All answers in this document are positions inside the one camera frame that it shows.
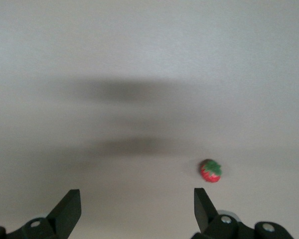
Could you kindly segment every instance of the red strawberry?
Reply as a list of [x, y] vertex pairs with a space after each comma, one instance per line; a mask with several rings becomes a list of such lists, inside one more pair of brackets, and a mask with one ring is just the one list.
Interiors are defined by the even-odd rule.
[[200, 174], [207, 182], [215, 183], [220, 179], [220, 165], [212, 159], [205, 159], [201, 163]]

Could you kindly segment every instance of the bolt head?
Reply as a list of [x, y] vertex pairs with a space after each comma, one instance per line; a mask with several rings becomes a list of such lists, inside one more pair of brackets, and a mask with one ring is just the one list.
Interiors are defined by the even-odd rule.
[[230, 219], [230, 217], [228, 217], [228, 216], [222, 216], [222, 217], [221, 217], [221, 221], [222, 221], [223, 223], [227, 223], [227, 224], [231, 223], [231, 219]]
[[265, 229], [266, 231], [271, 232], [271, 233], [275, 231], [274, 226], [269, 223], [264, 223], [263, 229]]

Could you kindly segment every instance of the white surface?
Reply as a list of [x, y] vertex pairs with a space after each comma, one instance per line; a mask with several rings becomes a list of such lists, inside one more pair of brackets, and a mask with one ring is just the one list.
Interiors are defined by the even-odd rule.
[[79, 188], [72, 239], [187, 239], [195, 187], [299, 239], [299, 0], [0, 0], [0, 225]]

